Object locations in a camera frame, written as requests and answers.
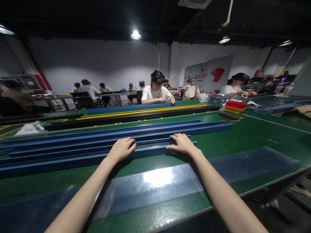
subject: black ceiling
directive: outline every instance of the black ceiling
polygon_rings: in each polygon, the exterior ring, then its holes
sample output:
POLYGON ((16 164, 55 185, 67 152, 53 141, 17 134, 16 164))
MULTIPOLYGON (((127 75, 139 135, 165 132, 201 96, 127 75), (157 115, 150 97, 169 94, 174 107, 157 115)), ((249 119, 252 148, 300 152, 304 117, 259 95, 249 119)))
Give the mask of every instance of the black ceiling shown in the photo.
POLYGON ((178 6, 179 0, 32 0, 0 1, 0 24, 19 37, 132 40, 138 29, 143 41, 278 46, 311 46, 311 1, 213 0, 204 10, 178 6))

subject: red container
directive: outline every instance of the red container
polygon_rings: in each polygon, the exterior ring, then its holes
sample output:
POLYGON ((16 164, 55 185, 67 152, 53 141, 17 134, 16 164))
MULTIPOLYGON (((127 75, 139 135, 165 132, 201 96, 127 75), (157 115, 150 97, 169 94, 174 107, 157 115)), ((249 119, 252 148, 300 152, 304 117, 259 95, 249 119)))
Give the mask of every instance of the red container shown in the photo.
POLYGON ((232 107, 232 108, 238 108, 238 109, 243 109, 245 108, 247 103, 243 102, 237 102, 237 101, 227 101, 226 106, 232 107))

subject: chair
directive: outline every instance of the chair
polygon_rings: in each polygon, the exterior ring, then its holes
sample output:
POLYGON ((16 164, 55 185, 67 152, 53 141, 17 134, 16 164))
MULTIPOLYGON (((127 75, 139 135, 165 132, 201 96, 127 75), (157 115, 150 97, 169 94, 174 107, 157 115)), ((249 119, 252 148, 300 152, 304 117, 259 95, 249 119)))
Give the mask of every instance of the chair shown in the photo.
POLYGON ((142 104, 143 91, 137 91, 137 103, 142 104))
POLYGON ((18 103, 9 97, 0 96, 0 114, 3 117, 28 115, 18 103))
POLYGON ((95 106, 94 101, 88 92, 78 92, 78 93, 70 93, 73 97, 73 101, 77 106, 77 109, 82 108, 97 108, 99 106, 95 106))
POLYGON ((200 94, 200 90, 198 86, 188 86, 184 92, 183 99, 190 100, 195 99, 200 94))
POLYGON ((173 93, 172 96, 174 96, 175 100, 176 101, 179 101, 181 99, 181 96, 180 96, 180 91, 176 92, 176 93, 173 93))

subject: hand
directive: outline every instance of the hand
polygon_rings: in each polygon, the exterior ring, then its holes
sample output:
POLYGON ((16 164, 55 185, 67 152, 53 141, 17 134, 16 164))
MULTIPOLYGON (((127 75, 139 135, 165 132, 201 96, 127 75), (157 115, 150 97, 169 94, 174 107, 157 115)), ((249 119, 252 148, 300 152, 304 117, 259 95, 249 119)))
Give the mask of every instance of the hand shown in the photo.
POLYGON ((165 103, 167 102, 167 99, 165 97, 161 97, 161 98, 158 98, 158 101, 161 103, 165 103))
POLYGON ((176 150, 184 154, 190 155, 194 151, 198 150, 196 146, 190 141, 190 139, 185 134, 174 134, 170 136, 171 139, 174 139, 177 143, 177 146, 169 145, 166 147, 168 150, 176 150))
POLYGON ((307 111, 311 111, 311 105, 300 106, 294 109, 297 109, 301 114, 304 114, 307 111))
POLYGON ((241 93, 242 93, 244 96, 248 96, 248 95, 249 95, 249 93, 246 92, 246 91, 242 91, 241 93))
POLYGON ((119 139, 111 148, 107 158, 115 160, 115 162, 120 162, 121 160, 128 157, 136 148, 136 143, 131 147, 130 145, 135 142, 135 139, 123 138, 119 139))

